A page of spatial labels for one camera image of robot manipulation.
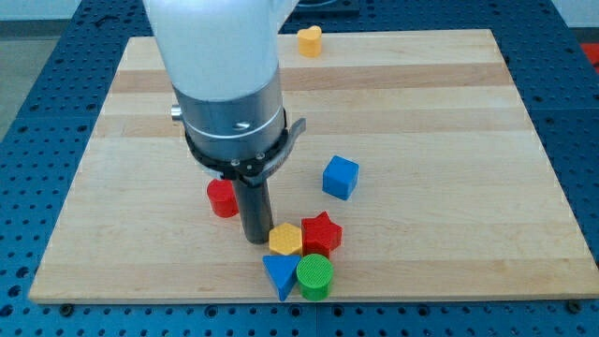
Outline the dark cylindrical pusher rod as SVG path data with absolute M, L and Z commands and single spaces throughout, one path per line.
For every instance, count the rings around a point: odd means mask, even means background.
M 266 243 L 274 227 L 268 183 L 249 186 L 236 180 L 232 186 L 246 240 L 253 244 Z

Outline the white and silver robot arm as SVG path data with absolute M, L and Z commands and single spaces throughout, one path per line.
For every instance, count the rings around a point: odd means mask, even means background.
M 188 148 L 231 181 L 246 239 L 273 228 L 268 178 L 305 131 L 282 98 L 278 33 L 298 0 L 144 0 Z

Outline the black clamp ring mount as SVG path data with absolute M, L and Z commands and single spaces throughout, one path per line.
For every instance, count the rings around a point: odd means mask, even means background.
M 215 179 L 263 184 L 290 156 L 306 120 L 286 123 L 283 108 L 185 108 L 191 155 Z

